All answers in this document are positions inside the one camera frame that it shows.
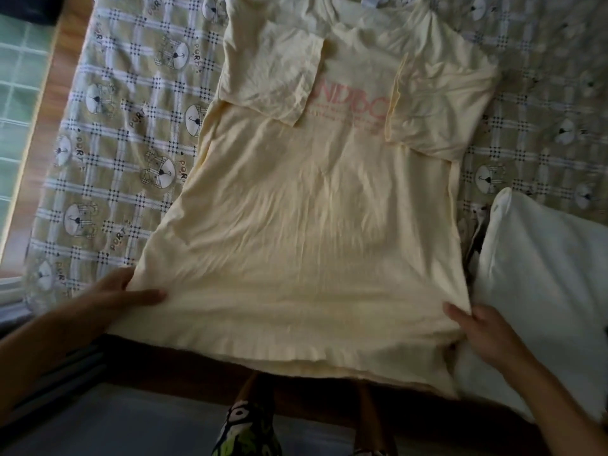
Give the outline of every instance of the white pillow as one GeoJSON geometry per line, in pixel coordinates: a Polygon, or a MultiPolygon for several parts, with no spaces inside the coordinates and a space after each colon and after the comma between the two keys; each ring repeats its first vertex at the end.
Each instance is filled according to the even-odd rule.
{"type": "MultiPolygon", "coordinates": [[[[496,307],[587,413],[601,418],[608,395],[608,228],[502,190],[490,212],[473,300],[496,307]]],[[[455,378],[464,395],[533,420],[468,343],[460,348],[455,378]]]]}

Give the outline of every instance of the bed sheet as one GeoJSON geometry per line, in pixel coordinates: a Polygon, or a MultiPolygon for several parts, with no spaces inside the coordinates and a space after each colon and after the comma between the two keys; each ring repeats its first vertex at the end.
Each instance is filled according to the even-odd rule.
{"type": "MultiPolygon", "coordinates": [[[[463,246],[503,187],[608,223],[608,2],[430,1],[503,72],[463,160],[463,246]]],[[[226,22],[225,0],[97,0],[26,258],[36,312],[139,259],[193,166],[226,22]]]]}

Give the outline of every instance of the folded sleeve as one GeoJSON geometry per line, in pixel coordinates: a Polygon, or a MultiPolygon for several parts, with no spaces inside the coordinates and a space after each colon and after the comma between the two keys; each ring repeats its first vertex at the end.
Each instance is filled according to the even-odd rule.
{"type": "Polygon", "coordinates": [[[427,11],[413,21],[385,137],[432,157],[460,161],[494,93],[498,67],[435,13],[427,11]]]}
{"type": "Polygon", "coordinates": [[[261,19],[239,0],[227,0],[227,11],[218,98],[293,126],[313,89],[323,38],[261,19]]]}

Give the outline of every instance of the pale yellow t-shirt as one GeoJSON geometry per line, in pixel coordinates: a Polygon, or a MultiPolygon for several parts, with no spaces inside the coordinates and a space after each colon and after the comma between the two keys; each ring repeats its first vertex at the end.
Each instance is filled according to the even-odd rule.
{"type": "Polygon", "coordinates": [[[110,332],[284,375],[453,392],[469,309],[460,160],[497,68],[425,0],[228,0],[225,64],[182,194],[110,332]]]}

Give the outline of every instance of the person's right hand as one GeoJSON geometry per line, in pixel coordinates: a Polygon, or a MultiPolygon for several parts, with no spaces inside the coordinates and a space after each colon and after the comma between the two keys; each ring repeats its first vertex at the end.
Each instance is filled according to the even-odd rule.
{"type": "Polygon", "coordinates": [[[536,359],[498,310],[474,305],[471,314],[444,302],[444,313],[460,325],[477,355],[503,375],[535,364],[536,359]]]}

